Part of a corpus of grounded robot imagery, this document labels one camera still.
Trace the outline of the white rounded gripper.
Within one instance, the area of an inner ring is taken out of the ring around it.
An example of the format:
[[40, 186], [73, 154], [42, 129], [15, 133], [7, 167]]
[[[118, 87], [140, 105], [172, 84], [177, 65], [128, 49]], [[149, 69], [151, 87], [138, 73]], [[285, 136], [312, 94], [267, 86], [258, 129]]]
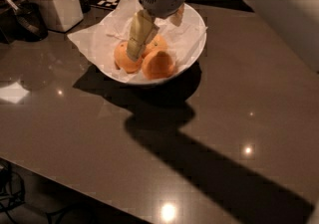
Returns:
[[155, 20], [166, 18], [179, 26], [182, 22], [185, 0], [138, 0], [145, 10], [137, 12], [132, 20], [127, 45], [128, 57], [136, 62], [144, 52], [146, 45], [159, 31]]

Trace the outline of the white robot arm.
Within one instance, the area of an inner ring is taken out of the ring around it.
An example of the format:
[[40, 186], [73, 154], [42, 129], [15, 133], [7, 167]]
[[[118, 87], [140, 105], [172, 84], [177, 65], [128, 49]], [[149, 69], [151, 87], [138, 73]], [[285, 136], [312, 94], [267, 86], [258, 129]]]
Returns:
[[[172, 0], [139, 0], [159, 17]], [[318, 69], [318, 0], [244, 0], [313, 70]], [[318, 207], [224, 155], [153, 119], [153, 134], [139, 142], [182, 172], [243, 224], [318, 224]]]

